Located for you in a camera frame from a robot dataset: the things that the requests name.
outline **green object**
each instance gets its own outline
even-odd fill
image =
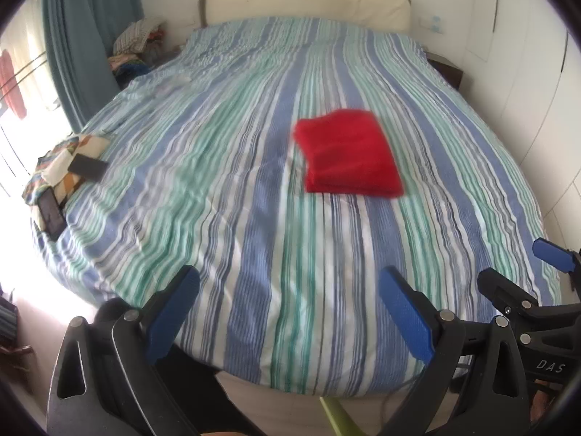
[[[351,419],[339,400],[329,396],[322,396],[320,400],[337,436],[367,436]]]

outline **clothesline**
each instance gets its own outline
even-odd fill
[[[37,55],[34,59],[32,59],[30,62],[28,62],[27,64],[25,64],[24,66],[22,66],[22,68],[18,72],[16,72],[14,75],[12,75],[12,77],[10,77],[2,86],[0,86],[0,90],[2,90],[13,78],[16,78],[16,75],[18,75],[19,73],[21,73],[30,64],[33,64],[35,61],[37,61],[39,58],[41,58],[42,56],[45,56],[45,55],[46,55],[46,51],[43,51],[39,55]],[[39,64],[35,68],[33,68],[28,75],[30,75],[31,73],[33,73],[42,64]]]
[[[30,175],[30,172],[28,172],[28,169],[26,169],[26,167],[24,167],[24,163],[22,162],[22,160],[18,157],[18,154],[16,153],[16,151],[14,150],[14,147],[12,146],[12,144],[10,143],[10,139],[8,139],[8,136],[6,135],[6,132],[4,131],[4,128],[2,127],[2,125],[0,124],[0,130],[2,131],[2,134],[4,134],[4,137],[6,138],[6,142],[8,143],[8,145],[10,146],[10,148],[12,149],[12,152],[14,153],[14,155],[16,156],[18,162],[20,163],[20,165],[22,166],[22,168],[24,169],[24,171],[27,173],[27,175]]]
[[[2,97],[0,97],[0,101],[4,100],[4,98],[6,98],[11,91],[13,91],[15,88],[18,87],[19,83],[21,83],[23,80],[25,80],[25,78],[27,78],[28,75],[32,75],[37,68],[39,68],[40,66],[44,65],[45,63],[47,63],[46,60],[43,61],[43,62],[41,62],[39,65],[37,65],[35,68],[33,68],[28,74],[24,75],[24,77],[22,77],[20,80],[18,80],[16,82],[16,84],[10,88],[10,90],[8,90],[6,93],[4,93],[4,95],[2,95]],[[7,86],[8,83],[10,83],[10,80],[12,80],[14,77],[16,77],[16,75],[17,74],[15,74],[13,77],[10,77],[8,79],[8,81],[4,85],[0,86],[0,90],[2,90],[2,88],[4,88],[5,86]]]

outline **blue curtain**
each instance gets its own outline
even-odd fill
[[[107,57],[130,23],[143,18],[141,0],[42,0],[46,57],[74,132],[118,92]]]

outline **red clothing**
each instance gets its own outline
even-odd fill
[[[389,144],[373,113],[342,109],[299,120],[294,139],[307,159],[307,192],[403,195]]]
[[[18,83],[14,76],[12,59],[6,49],[2,51],[2,55],[0,56],[0,86],[2,87],[4,102],[16,116],[24,120],[26,118],[26,107],[24,106],[22,93],[18,88]]]

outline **white wardrobe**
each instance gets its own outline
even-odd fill
[[[550,239],[579,250],[579,48],[547,0],[474,0],[473,16],[461,92],[520,164]]]

